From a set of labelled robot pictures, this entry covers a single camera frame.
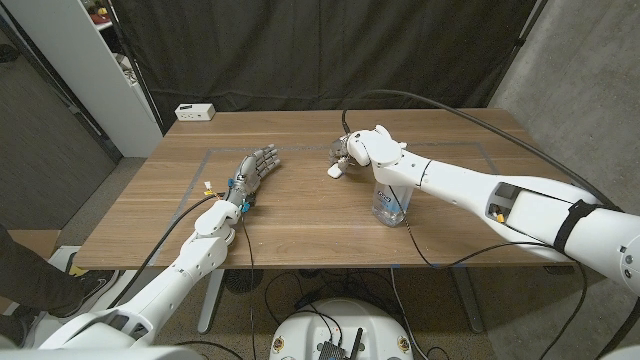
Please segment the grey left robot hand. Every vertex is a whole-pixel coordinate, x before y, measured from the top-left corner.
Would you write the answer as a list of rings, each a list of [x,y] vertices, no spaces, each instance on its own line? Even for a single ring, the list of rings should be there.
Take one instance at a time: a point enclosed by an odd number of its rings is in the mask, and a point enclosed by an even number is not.
[[[278,149],[274,144],[247,155],[230,178],[225,200],[237,206],[244,204],[256,193],[262,179],[279,165]]]

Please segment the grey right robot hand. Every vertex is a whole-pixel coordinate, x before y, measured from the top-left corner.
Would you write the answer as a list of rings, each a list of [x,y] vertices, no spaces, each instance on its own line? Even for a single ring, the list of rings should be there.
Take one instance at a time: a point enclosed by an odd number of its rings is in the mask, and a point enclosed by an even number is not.
[[[330,145],[328,174],[333,178],[339,178],[353,164],[353,158],[347,149],[348,139],[349,135],[343,135]]]

